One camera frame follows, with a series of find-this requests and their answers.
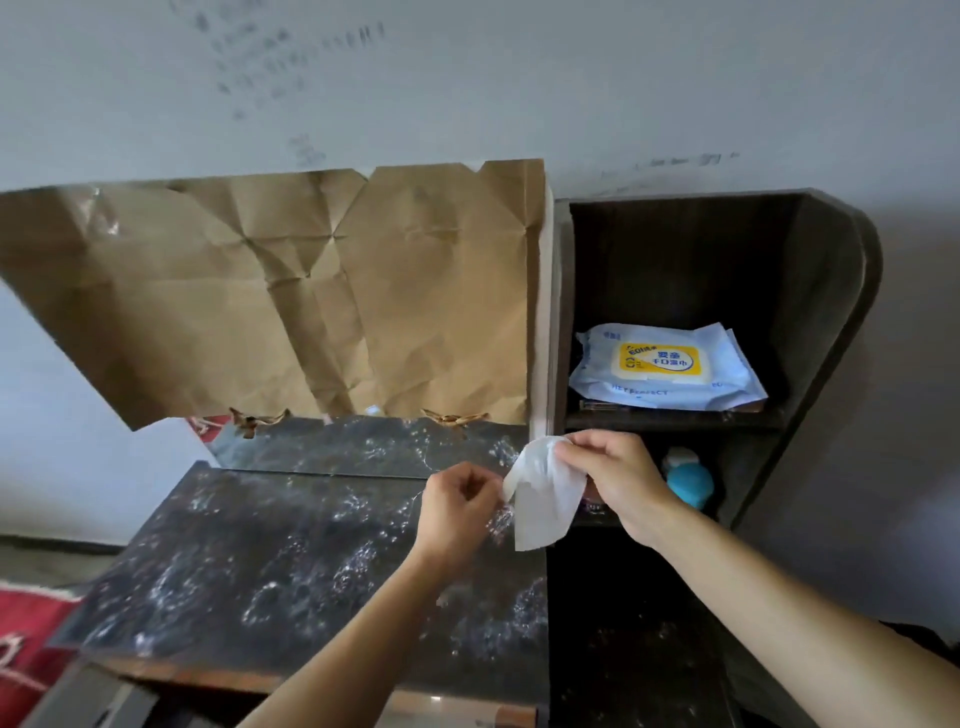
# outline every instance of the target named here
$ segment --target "white wall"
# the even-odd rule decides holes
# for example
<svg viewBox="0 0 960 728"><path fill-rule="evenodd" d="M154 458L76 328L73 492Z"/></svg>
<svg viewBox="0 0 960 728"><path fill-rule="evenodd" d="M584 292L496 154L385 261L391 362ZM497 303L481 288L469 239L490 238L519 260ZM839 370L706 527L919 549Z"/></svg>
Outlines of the white wall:
<svg viewBox="0 0 960 728"><path fill-rule="evenodd" d="M263 0L257 32L308 65L262 109L217 90L235 68L211 38L235 28L190 25L213 6L8 8L0 186L541 156L558 196L812 185L862 206L875 312L744 532L865 611L960 630L955 3Z"/></svg>
<svg viewBox="0 0 960 728"><path fill-rule="evenodd" d="M184 420L120 420L0 283L0 533L125 544L197 460Z"/></svg>

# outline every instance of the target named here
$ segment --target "yellow label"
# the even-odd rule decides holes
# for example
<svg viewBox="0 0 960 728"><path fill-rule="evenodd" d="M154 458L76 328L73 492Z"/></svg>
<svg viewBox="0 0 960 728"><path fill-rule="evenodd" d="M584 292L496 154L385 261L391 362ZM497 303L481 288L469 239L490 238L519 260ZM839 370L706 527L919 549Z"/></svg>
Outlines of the yellow label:
<svg viewBox="0 0 960 728"><path fill-rule="evenodd" d="M659 344L621 344L620 369L624 372L697 376L701 373L696 347L665 347Z"/></svg>

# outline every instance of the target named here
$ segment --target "crumpled kraft paper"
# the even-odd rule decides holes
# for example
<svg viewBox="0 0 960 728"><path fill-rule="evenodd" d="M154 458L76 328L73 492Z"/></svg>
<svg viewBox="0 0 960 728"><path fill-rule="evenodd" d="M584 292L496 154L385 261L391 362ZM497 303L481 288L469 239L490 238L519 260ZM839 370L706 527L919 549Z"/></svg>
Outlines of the crumpled kraft paper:
<svg viewBox="0 0 960 728"><path fill-rule="evenodd" d="M0 275L131 427L525 421L540 160L0 195Z"/></svg>

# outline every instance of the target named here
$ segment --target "red blanket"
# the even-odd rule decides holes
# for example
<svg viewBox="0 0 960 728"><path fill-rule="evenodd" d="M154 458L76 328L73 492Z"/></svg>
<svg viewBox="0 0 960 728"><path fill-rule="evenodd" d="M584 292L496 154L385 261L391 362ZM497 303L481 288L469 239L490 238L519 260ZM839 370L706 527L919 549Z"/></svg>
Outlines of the red blanket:
<svg viewBox="0 0 960 728"><path fill-rule="evenodd" d="M14 728L70 662L44 646L80 600L65 592L0 581L0 728Z"/></svg>

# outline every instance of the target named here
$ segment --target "wet wipe package label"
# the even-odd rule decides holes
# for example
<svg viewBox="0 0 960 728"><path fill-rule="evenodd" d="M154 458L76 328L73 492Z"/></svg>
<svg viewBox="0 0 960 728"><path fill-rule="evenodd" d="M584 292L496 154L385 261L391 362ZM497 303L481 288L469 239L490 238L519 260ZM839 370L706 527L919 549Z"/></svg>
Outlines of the wet wipe package label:
<svg viewBox="0 0 960 728"><path fill-rule="evenodd" d="M724 410L767 397L731 329L602 324L578 333L570 387L585 398L662 409Z"/></svg>

